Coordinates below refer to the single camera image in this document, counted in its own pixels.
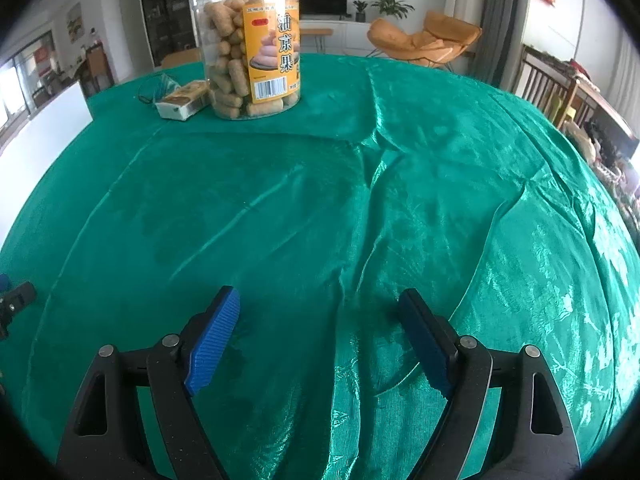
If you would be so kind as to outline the white storage box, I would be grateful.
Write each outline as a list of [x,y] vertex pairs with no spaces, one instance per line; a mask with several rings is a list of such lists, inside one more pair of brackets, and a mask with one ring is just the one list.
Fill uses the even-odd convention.
[[46,104],[1,148],[1,243],[30,194],[79,133],[93,122],[80,83]]

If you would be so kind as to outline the small white carton box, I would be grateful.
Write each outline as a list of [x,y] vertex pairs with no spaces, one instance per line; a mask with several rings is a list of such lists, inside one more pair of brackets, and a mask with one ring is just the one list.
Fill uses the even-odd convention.
[[208,82],[194,80],[164,96],[155,103],[155,108],[160,118],[185,122],[209,104]]

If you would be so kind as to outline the green satin tablecloth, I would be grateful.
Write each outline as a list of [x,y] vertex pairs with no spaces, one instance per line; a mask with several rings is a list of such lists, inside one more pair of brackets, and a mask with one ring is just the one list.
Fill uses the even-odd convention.
[[246,122],[163,120],[153,76],[89,100],[1,251],[37,292],[1,382],[41,451],[101,346],[155,344],[230,285],[239,323],[194,403],[232,478],[405,478],[445,404],[396,318],[407,288],[489,348],[537,346],[590,456],[639,387],[639,256],[582,156],[470,78],[302,69],[296,107]]

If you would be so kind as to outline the dark wooden chair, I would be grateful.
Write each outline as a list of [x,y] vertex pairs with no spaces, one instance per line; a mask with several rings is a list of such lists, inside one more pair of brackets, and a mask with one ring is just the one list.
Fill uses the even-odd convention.
[[639,139],[600,90],[569,62],[523,46],[510,91],[533,104],[556,128],[571,119],[578,127],[595,122],[598,130],[627,158]]

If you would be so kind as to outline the clear snack jar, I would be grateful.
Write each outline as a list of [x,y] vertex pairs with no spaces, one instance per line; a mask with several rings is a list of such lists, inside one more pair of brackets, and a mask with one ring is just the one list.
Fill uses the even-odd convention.
[[191,0],[191,6],[218,117],[267,117],[299,102],[299,0]]

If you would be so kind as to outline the small wooden side table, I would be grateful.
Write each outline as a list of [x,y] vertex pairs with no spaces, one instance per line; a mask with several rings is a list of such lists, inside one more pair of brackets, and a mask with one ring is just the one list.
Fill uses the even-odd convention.
[[303,28],[300,31],[302,38],[312,38],[318,53],[326,52],[326,40],[333,36],[333,29],[326,27]]

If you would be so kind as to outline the orange lounge chair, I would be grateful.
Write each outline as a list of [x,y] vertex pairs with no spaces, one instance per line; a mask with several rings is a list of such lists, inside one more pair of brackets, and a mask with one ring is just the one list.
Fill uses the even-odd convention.
[[422,29],[404,32],[384,18],[377,18],[367,36],[376,50],[392,60],[426,67],[440,67],[462,55],[480,39],[480,26],[427,11]]

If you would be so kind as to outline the white tv cabinet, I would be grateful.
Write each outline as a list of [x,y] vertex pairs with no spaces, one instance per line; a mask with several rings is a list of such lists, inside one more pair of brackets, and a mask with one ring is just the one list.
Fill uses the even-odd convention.
[[[369,23],[339,20],[301,20],[299,29],[326,27],[333,29],[333,36],[326,40],[326,52],[322,54],[372,56],[375,47],[367,33]],[[304,53],[318,53],[312,38],[300,37],[300,48]]]

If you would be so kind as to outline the green potted plant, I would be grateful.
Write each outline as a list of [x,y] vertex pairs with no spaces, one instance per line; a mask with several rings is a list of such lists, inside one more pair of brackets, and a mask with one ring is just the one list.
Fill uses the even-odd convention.
[[371,3],[381,16],[391,16],[398,20],[408,18],[416,8],[406,0],[373,0]]

